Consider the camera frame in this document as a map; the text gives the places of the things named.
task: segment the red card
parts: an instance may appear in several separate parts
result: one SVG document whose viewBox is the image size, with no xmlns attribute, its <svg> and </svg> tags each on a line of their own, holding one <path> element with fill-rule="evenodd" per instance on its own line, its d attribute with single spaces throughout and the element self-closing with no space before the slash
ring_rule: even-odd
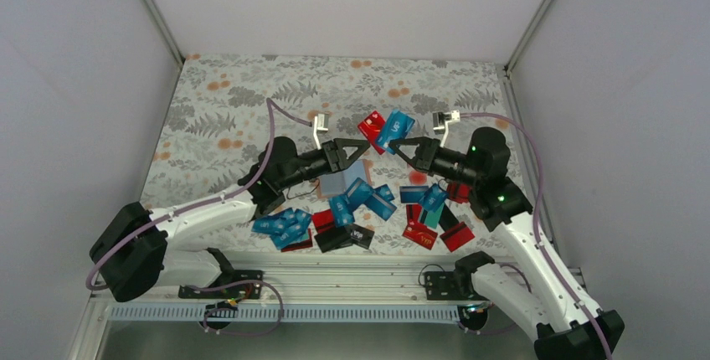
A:
<svg viewBox="0 0 710 360">
<path fill-rule="evenodd" d="M 425 249 L 431 249 L 434 247 L 434 242 L 436 241 L 436 236 L 438 234 L 427 228 L 426 226 L 409 226 L 404 228 L 404 233 L 402 234 L 407 239 L 414 241 L 416 244 L 421 245 Z"/>
<path fill-rule="evenodd" d="M 382 130 L 382 127 L 384 127 L 385 122 L 386 121 L 382 118 L 382 115 L 380 115 L 377 111 L 374 111 L 370 113 L 370 116 L 358 124 L 360 132 L 365 135 L 365 138 L 370 141 L 370 145 L 372 145 L 380 155 L 382 155 L 384 149 L 378 147 L 378 145 L 375 144 L 375 140 L 379 136 L 379 132 Z"/>
<path fill-rule="evenodd" d="M 314 213 L 311 220 L 313 221 L 313 225 L 316 226 L 316 233 L 319 234 L 335 227 L 335 219 L 330 209 Z"/>
<path fill-rule="evenodd" d="M 474 237 L 471 229 L 463 222 L 441 234 L 441 239 L 444 241 L 444 244 L 446 244 L 446 248 L 452 253 L 462 245 L 473 240 Z"/>
<path fill-rule="evenodd" d="M 469 187 L 465 184 L 450 183 L 446 188 L 449 199 L 455 203 L 468 203 Z"/>
<path fill-rule="evenodd" d="M 427 228 L 425 224 L 422 224 L 419 221 L 419 218 L 421 218 L 421 211 L 421 205 L 418 203 L 411 203 L 407 205 L 407 226 L 420 226 L 422 228 Z"/>
</svg>

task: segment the white wall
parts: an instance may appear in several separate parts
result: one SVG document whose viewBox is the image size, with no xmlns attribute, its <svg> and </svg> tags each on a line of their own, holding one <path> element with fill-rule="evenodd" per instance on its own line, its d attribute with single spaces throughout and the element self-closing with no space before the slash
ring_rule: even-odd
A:
<svg viewBox="0 0 710 360">
<path fill-rule="evenodd" d="M 0 0 L 0 358 L 64 358 L 178 67 L 141 0 Z"/>
<path fill-rule="evenodd" d="M 620 359 L 710 357 L 710 0 L 557 0 L 513 70 Z"/>
<path fill-rule="evenodd" d="M 156 0 L 185 54 L 505 63 L 542 0 Z"/>
</svg>

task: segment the floral tablecloth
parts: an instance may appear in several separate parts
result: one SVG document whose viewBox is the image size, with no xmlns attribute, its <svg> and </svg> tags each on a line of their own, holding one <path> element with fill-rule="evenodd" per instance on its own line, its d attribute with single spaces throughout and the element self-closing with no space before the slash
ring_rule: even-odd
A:
<svg viewBox="0 0 710 360">
<path fill-rule="evenodd" d="M 399 109 L 417 122 L 409 136 L 433 136 L 431 112 L 458 109 L 506 114 L 501 86 L 492 63 L 441 60 L 350 59 L 315 56 L 255 56 L 192 54 L 177 83 L 141 201 L 159 208 L 215 193 L 244 176 L 265 148 L 270 97 L 294 116 L 312 118 L 318 111 L 331 113 L 330 132 L 335 137 L 363 138 L 358 123 L 377 110 L 387 116 Z M 511 129 L 504 121 L 464 120 L 454 125 L 447 146 L 462 151 L 477 126 L 494 126 L 506 133 L 513 148 Z M 308 127 L 276 113 L 276 135 L 289 136 L 304 152 L 315 148 Z M 437 239 L 432 250 L 402 237 L 406 225 L 399 186 L 416 179 L 412 169 L 396 156 L 378 155 L 369 149 L 362 157 L 373 186 L 387 183 L 397 197 L 398 210 L 389 221 L 362 206 L 356 223 L 375 231 L 369 250 L 353 246 L 327 253 L 371 255 L 449 254 Z M 509 175 L 522 185 L 520 166 L 513 149 Z M 429 177 L 427 183 L 436 183 Z M 307 193 L 312 185 L 293 188 L 291 195 Z M 507 255 L 467 205 L 448 202 L 452 211 L 471 226 L 476 236 L 455 252 L 465 255 L 483 249 L 490 255 Z M 315 193 L 288 200 L 286 207 L 314 213 L 327 209 L 327 200 Z M 199 243 L 220 249 L 276 252 L 250 224 L 234 224 L 206 234 Z M 296 253 L 318 253 L 317 246 Z"/>
</svg>

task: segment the metal base plate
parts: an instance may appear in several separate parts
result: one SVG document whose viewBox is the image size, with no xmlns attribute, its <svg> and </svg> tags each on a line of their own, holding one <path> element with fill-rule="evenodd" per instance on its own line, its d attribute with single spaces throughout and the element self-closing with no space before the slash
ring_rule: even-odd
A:
<svg viewBox="0 0 710 360">
<path fill-rule="evenodd" d="M 481 301 L 485 297 L 473 294 L 463 296 L 454 282 L 453 272 L 431 271 L 424 273 L 426 300 L 429 301 Z"/>
<path fill-rule="evenodd" d="M 264 272 L 260 270 L 235 270 L 231 272 L 230 275 L 222 274 L 213 285 L 227 285 L 228 283 L 236 282 L 239 280 L 261 280 L 264 277 Z M 261 287 L 253 286 L 249 297 L 247 299 L 257 300 L 261 298 Z M 222 291 L 212 291 L 198 293 L 189 287 L 180 286 L 180 290 L 177 291 L 177 297 L 181 299 L 231 299 L 235 297 L 242 297 L 246 294 L 246 286 L 239 285 L 225 289 Z"/>
</svg>

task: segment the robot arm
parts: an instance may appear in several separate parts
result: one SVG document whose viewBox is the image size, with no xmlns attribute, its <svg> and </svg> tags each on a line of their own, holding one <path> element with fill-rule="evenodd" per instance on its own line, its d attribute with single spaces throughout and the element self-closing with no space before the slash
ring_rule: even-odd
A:
<svg viewBox="0 0 710 360">
<path fill-rule="evenodd" d="M 91 248 L 94 263 L 134 230 L 151 222 L 155 226 L 122 246 L 101 266 L 100 274 L 114 298 L 133 300 L 157 285 L 206 286 L 228 279 L 234 271 L 229 262 L 218 250 L 201 245 L 198 236 L 266 216 L 285 202 L 287 188 L 347 169 L 370 146 L 368 141 L 342 138 L 320 143 L 317 134 L 327 130 L 323 115 L 316 118 L 313 127 L 319 148 L 299 155 L 290 138 L 275 138 L 275 155 L 264 164 L 262 152 L 259 163 L 238 184 L 245 185 L 265 166 L 259 179 L 235 197 L 231 196 L 237 189 L 234 186 L 190 203 L 152 211 L 139 203 L 123 207 Z M 348 154 L 346 148 L 355 150 Z"/>
<path fill-rule="evenodd" d="M 458 114 L 435 114 L 435 121 L 440 119 L 440 123 L 458 118 Z M 553 249 L 546 252 L 579 301 L 568 293 L 549 266 L 540 247 L 548 244 L 547 238 L 542 232 L 540 244 L 534 238 L 533 207 L 507 177 L 510 149 L 500 131 L 490 127 L 476 129 L 465 153 L 442 147 L 439 140 L 428 137 L 394 140 L 389 145 L 416 170 L 468 185 L 474 214 L 508 248 L 535 290 L 535 296 L 523 291 L 501 272 L 493 258 L 478 252 L 456 262 L 454 277 L 465 296 L 477 293 L 496 302 L 534 341 L 541 360 L 605 358 L 603 345 L 584 308 L 594 316 L 613 350 L 624 322 L 616 311 L 601 310 Z M 414 155 L 405 155 L 400 150 L 402 146 L 415 147 Z"/>
</svg>

